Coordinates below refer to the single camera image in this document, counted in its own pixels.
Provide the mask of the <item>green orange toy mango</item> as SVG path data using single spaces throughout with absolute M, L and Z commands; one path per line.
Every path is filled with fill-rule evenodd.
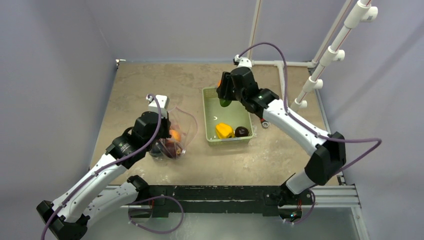
M 228 107 L 232 101 L 229 99 L 226 99 L 226 94 L 227 94 L 227 80 L 220 80 L 216 89 L 216 93 L 218 95 L 218 99 L 219 99 L 219 104 L 221 107 L 225 108 Z

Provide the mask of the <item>green plastic basket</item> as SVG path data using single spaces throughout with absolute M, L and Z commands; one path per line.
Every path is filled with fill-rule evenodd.
M 202 89 L 203 119 L 205 137 L 209 146 L 218 145 L 244 145 L 253 138 L 252 119 L 250 113 L 238 101 L 233 101 L 229 106 L 222 107 L 214 86 Z M 234 131 L 237 127 L 245 127 L 247 136 L 233 138 L 219 138 L 216 133 L 216 125 L 227 124 Z

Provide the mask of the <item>orange toy pumpkin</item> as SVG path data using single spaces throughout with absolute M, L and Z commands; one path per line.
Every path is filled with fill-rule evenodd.
M 172 142 L 177 142 L 177 143 L 180 143 L 181 142 L 182 136 L 181 136 L 181 134 L 177 130 L 170 129 L 169 130 L 169 134 L 171 135 L 170 140 Z

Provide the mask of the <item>dark red toy apple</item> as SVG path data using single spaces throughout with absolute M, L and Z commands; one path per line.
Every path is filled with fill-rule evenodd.
M 164 145 L 163 154 L 170 159 L 178 159 L 184 154 L 184 149 L 179 142 L 167 141 Z

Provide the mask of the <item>clear zip top bag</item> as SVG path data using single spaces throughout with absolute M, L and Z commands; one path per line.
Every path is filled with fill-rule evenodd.
M 179 142 L 179 144 L 184 149 L 184 154 L 185 154 L 189 144 L 192 142 L 192 140 L 195 138 L 198 132 L 197 120 L 192 114 L 178 107 L 174 107 L 173 109 L 171 109 L 168 112 L 168 116 L 170 120 L 169 130 L 176 130 L 181 134 L 181 142 Z M 161 138 L 156 141 L 161 141 L 161 143 L 163 144 L 163 150 L 164 150 L 165 143 L 171 142 L 170 138 L 171 136 L 169 138 Z M 166 155 L 164 155 L 163 157 L 154 157 L 154 158 L 171 159 L 171 158 L 168 158 Z

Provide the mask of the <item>yellow toy bell pepper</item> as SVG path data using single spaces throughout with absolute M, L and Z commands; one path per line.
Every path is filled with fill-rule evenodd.
M 235 137 L 233 128 L 222 122 L 215 126 L 215 133 L 219 139 L 230 139 Z

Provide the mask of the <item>dark purple toy plum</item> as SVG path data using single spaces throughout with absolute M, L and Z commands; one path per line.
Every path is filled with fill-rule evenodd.
M 234 136 L 236 138 L 248 137 L 249 134 L 250 134 L 250 131 L 246 127 L 244 127 L 244 126 L 238 126 L 234 130 Z

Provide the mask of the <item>purple toy eggplant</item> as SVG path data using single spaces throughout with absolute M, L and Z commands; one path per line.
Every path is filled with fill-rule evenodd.
M 149 154 L 153 158 L 162 158 L 164 156 L 164 146 L 160 140 L 157 140 L 155 143 L 151 145 Z

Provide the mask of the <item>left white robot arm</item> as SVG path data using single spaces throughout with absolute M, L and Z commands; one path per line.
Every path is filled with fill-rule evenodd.
M 146 181 L 134 175 L 117 191 L 100 196 L 111 181 L 146 156 L 159 139 L 170 137 L 165 109 L 146 111 L 109 145 L 99 161 L 73 187 L 53 201 L 43 200 L 36 210 L 45 223 L 41 239 L 50 231 L 58 240 L 80 240 L 100 218 L 122 205 L 146 203 Z

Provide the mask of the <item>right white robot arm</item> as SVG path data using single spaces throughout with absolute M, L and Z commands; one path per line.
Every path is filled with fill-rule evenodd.
M 216 92 L 219 99 L 238 101 L 249 113 L 278 127 L 309 155 L 304 169 L 281 186 L 280 196 L 284 202 L 292 204 L 303 191 L 315 185 L 325 185 L 346 164 L 344 136 L 317 128 L 285 108 L 284 100 L 276 93 L 259 88 L 250 68 L 224 71 Z

